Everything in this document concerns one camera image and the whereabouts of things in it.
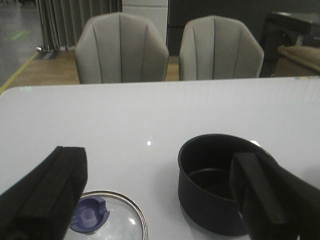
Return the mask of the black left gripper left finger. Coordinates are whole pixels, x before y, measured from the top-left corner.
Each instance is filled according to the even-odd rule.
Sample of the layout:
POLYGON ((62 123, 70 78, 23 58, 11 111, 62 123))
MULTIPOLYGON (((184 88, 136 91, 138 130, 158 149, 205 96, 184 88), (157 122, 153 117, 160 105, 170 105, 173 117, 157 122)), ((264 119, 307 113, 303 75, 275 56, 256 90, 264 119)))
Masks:
POLYGON ((0 196, 2 240, 62 240, 88 179, 83 147, 56 147, 0 196))

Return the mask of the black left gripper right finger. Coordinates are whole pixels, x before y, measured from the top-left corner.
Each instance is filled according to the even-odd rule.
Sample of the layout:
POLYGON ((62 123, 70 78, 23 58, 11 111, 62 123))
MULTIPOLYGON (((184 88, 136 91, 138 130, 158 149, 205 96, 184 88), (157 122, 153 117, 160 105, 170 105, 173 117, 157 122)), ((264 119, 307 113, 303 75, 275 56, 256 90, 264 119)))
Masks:
POLYGON ((320 191, 255 146, 233 146, 229 186, 252 240, 318 240, 320 191))

